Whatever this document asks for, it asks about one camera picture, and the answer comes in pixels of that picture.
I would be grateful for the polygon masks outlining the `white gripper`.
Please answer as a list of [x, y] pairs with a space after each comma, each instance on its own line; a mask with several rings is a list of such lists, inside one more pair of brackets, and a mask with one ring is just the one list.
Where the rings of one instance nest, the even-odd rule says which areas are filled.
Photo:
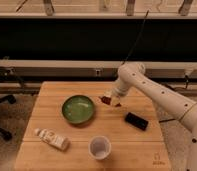
[[117, 79], [111, 89], [111, 104], [119, 104], [121, 99], [128, 94], [130, 86], [121, 79]]

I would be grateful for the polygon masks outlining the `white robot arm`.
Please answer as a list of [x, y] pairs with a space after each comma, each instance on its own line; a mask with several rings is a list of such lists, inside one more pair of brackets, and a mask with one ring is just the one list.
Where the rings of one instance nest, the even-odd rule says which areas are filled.
[[141, 62], [125, 63], [118, 68], [111, 96], [124, 97], [131, 87], [137, 88], [172, 114], [192, 133], [186, 171], [197, 171], [197, 102], [146, 77], [145, 66]]

